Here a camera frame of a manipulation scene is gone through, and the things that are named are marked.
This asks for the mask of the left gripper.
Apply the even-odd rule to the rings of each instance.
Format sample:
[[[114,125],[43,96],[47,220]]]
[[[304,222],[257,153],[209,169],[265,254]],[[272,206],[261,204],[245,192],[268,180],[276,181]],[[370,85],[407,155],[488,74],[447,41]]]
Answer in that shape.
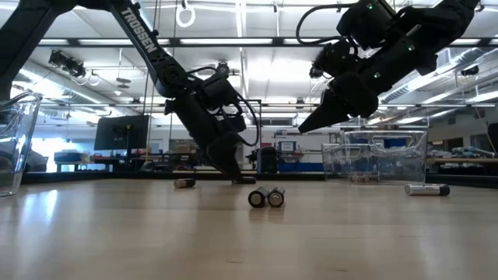
[[[166,100],[165,114],[175,113],[204,157],[232,181],[240,181],[242,173],[235,158],[240,137],[226,129],[196,99],[180,96]]]

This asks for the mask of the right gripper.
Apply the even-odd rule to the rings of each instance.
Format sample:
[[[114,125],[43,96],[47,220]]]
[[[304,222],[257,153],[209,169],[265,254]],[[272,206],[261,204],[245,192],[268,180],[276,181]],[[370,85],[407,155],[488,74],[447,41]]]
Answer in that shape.
[[[333,78],[328,85],[336,94],[331,89],[322,93],[320,105],[298,127],[300,133],[348,121],[344,103],[361,117],[369,117],[377,110],[377,96],[359,75],[363,59],[351,53],[350,48],[345,39],[325,45],[323,69]]]

